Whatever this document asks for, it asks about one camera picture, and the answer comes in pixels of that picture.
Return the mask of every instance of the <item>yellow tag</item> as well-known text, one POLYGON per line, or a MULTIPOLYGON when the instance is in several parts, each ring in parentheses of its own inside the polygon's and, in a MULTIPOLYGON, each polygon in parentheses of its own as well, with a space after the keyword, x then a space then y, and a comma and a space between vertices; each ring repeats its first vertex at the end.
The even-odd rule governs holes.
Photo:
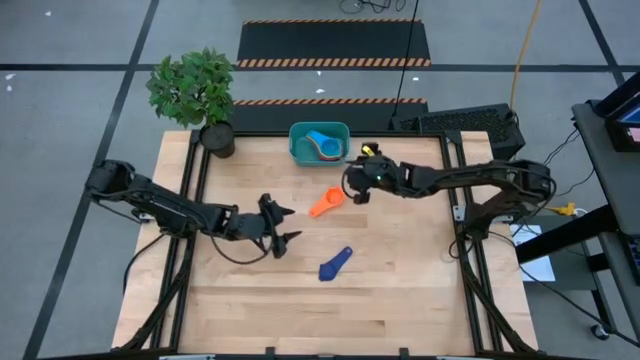
POLYGON ((371 150, 367 145, 364 145, 362 147, 362 152, 365 153, 367 156, 373 156, 375 155, 375 153, 373 152, 373 150, 371 150))

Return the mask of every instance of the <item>green leaves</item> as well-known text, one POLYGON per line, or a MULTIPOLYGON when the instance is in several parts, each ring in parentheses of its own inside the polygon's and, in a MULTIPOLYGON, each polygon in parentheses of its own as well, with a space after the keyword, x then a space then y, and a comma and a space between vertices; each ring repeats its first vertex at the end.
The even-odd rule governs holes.
POLYGON ((167 116, 185 128, 203 120, 207 125, 225 121, 233 112, 228 92, 232 69, 224 54, 213 49, 184 54, 173 63, 167 56, 146 83, 149 104, 158 117, 167 116))

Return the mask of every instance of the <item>black plant pot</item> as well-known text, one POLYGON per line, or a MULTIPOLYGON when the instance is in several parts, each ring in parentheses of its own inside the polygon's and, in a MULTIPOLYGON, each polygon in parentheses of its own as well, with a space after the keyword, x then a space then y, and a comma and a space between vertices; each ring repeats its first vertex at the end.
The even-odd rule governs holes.
POLYGON ((218 122, 200 129, 200 143, 221 159, 228 158, 236 151, 233 128, 227 122, 218 122))

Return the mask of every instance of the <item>white paper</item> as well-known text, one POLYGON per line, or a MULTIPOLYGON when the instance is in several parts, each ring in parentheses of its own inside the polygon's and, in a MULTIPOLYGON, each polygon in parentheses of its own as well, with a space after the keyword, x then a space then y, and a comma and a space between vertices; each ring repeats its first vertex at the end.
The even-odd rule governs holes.
MULTIPOLYGON (((511 225, 511 233, 513 234, 520 225, 511 225)), ((538 225, 529 225, 524 226, 518 233, 513 237, 513 242, 516 246, 525 243, 536 236, 542 233, 542 229, 538 225)), ((526 264, 522 264, 522 268, 524 268, 531 276, 535 277, 540 281, 556 281, 556 277, 553 274, 553 268, 551 267, 551 260, 549 260, 548 256, 541 257, 539 259, 529 261, 526 264)), ((520 271, 522 275, 522 281, 534 281, 524 272, 520 271)))

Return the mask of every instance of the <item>orange measuring spoon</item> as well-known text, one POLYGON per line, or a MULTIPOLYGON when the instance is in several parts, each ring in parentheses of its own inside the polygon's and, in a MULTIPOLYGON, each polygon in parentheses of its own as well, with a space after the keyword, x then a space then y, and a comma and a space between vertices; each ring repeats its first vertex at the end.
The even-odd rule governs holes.
POLYGON ((325 211, 332 209, 336 206, 339 206, 344 202, 344 192, 338 186, 330 187, 329 190, 324 194, 322 199, 318 200, 315 205, 309 210, 309 215, 312 218, 316 218, 325 211))

